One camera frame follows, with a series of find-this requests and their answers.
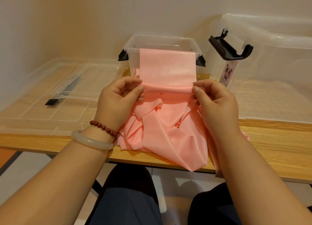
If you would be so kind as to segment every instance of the dark pants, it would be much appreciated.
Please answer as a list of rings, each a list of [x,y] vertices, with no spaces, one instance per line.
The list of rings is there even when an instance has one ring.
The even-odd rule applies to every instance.
[[[240,224],[225,183],[196,195],[188,224]],[[148,170],[117,164],[110,172],[86,225],[160,225],[156,190]]]

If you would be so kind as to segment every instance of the white bangle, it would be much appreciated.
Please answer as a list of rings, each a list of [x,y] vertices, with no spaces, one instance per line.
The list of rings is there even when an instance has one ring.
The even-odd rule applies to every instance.
[[[102,150],[109,150],[114,147],[113,143],[105,143],[105,142],[101,142],[95,139],[91,139],[89,137],[86,137],[80,134],[80,132],[81,130],[72,132],[72,138],[80,144],[86,145],[91,148],[97,148],[97,149],[102,149]]]

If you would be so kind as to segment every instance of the floor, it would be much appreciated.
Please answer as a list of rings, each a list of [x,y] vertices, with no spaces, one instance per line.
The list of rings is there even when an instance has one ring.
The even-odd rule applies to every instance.
[[[33,177],[51,159],[45,154],[23,152],[0,175],[0,204]],[[104,184],[115,164],[104,164],[97,180]],[[159,207],[164,224],[187,224],[189,206],[193,197],[202,191],[208,191],[224,180],[212,174],[186,172],[159,168],[148,168],[157,191]],[[312,188],[308,184],[286,183],[294,194],[306,206],[312,205]],[[96,193],[91,191],[80,211],[75,225],[84,225],[93,205]]]

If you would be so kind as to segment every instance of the red bead bracelet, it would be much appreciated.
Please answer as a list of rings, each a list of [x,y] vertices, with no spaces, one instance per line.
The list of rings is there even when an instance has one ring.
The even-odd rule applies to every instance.
[[[97,126],[98,128],[105,130],[107,133],[109,133],[113,137],[118,136],[118,134],[115,131],[111,130],[110,128],[106,128],[106,126],[102,125],[101,123],[98,123],[97,121],[90,121],[90,125]]]

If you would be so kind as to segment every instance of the pink satin fabric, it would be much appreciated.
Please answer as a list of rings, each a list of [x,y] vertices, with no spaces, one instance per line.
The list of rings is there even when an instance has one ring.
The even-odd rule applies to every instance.
[[[221,175],[216,147],[195,101],[193,52],[140,49],[144,102],[133,106],[131,115],[115,141],[121,150],[153,152],[189,171],[207,165],[209,157]]]

